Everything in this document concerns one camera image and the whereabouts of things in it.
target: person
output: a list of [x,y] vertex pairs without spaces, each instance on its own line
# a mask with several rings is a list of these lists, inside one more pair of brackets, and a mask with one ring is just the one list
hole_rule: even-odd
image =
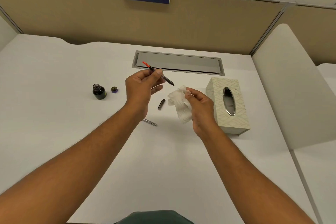
[[[128,77],[127,100],[122,109],[0,195],[0,223],[65,223],[145,118],[151,95],[163,88],[161,75],[162,69],[153,73],[141,70]],[[197,90],[187,90],[191,93],[185,97],[192,106],[192,127],[203,141],[242,220],[246,224],[313,223],[220,129],[212,100]],[[119,223],[192,222],[174,211],[154,211],[135,212]]]

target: right hand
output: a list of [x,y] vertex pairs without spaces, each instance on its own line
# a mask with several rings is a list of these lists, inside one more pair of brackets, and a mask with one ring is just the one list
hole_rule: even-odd
[[185,98],[191,104],[192,127],[202,140],[209,136],[209,132],[215,127],[215,117],[213,116],[213,101],[198,90],[187,88]]

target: white tissue box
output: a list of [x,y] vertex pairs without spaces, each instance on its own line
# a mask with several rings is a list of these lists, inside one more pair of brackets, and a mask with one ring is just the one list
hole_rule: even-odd
[[238,80],[212,77],[206,93],[213,101],[216,122],[225,133],[240,135],[251,128]]

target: white desk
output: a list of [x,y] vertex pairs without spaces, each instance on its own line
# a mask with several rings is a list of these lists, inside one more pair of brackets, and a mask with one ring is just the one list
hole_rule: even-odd
[[[317,67],[336,94],[336,65]],[[294,150],[323,224],[336,223],[336,138]]]
[[[246,157],[316,220],[250,56],[128,44],[67,44],[18,35],[0,52],[0,191],[68,148],[125,102],[136,50],[221,57],[238,79],[251,130],[233,141]],[[177,86],[204,90],[212,75],[165,71]],[[95,99],[92,85],[108,91]],[[116,94],[109,92],[117,86]],[[243,223],[191,123],[152,96],[141,122],[70,222],[114,223],[134,211],[173,209],[195,223]]]

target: left hand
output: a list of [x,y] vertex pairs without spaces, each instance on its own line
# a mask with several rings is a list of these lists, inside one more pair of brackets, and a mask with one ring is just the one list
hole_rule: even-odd
[[151,95],[163,89],[161,84],[165,80],[161,78],[161,75],[162,69],[156,69],[155,72],[146,69],[126,79],[127,101],[125,105],[131,106],[132,110],[136,110],[141,119],[147,115]]

